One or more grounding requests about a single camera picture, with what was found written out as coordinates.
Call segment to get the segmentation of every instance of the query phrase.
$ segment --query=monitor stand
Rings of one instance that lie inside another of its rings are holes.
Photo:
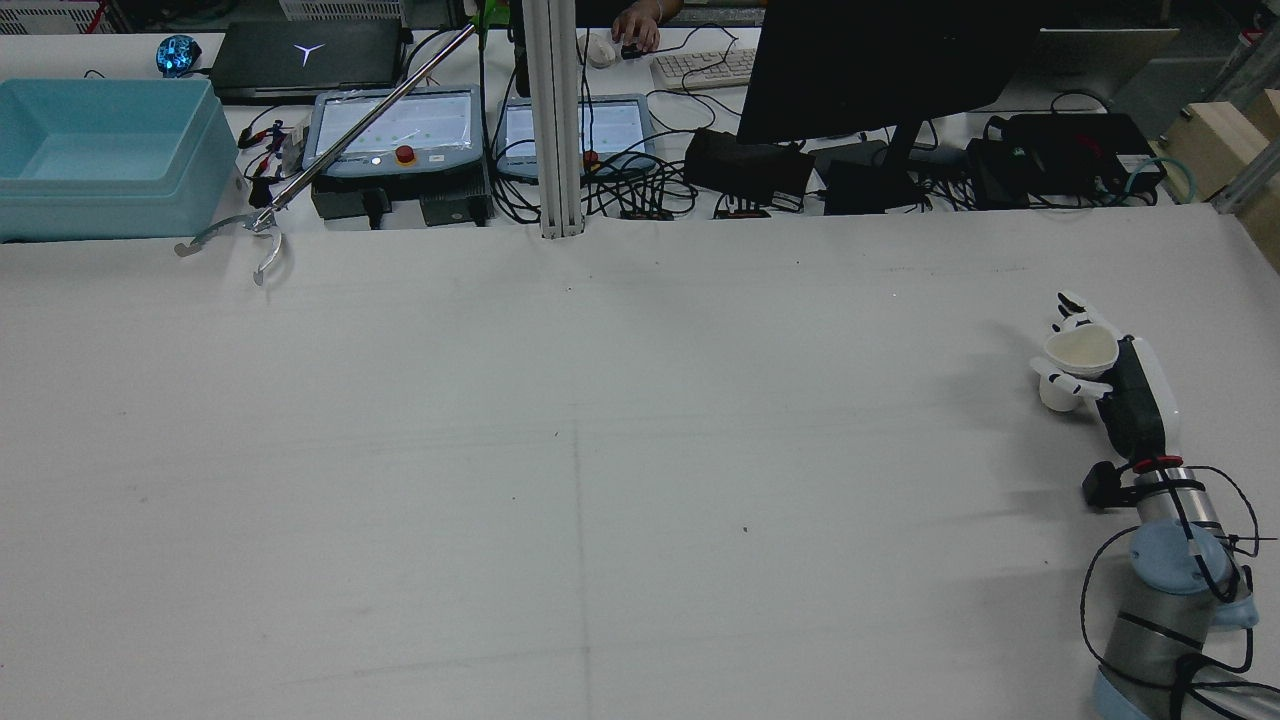
[[[888,145],[859,142],[833,155],[823,176],[827,182],[823,214],[868,215],[920,204],[924,192],[906,168],[922,127],[923,120],[902,123],[893,129]]]

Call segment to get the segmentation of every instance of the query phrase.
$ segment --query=white desk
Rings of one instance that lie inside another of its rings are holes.
[[[1036,398],[1061,287],[1280,519],[1280,278],[1203,205],[292,241],[0,246],[0,717],[1089,717],[1134,518]]]

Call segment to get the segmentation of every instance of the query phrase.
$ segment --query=human hand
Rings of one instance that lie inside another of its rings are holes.
[[[653,53],[658,49],[660,36],[658,33],[659,5],[653,0],[634,3],[622,10],[613,20],[613,41],[622,45],[635,45],[641,53]]]

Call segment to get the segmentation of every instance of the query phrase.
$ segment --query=light blue plastic bin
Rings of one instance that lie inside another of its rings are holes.
[[[0,83],[0,240],[193,234],[236,141],[204,79]]]

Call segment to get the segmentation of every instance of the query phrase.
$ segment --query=power adapter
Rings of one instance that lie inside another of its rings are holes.
[[[685,151],[685,179],[760,205],[804,202],[813,155],[780,145],[741,145],[727,132],[699,129]]]

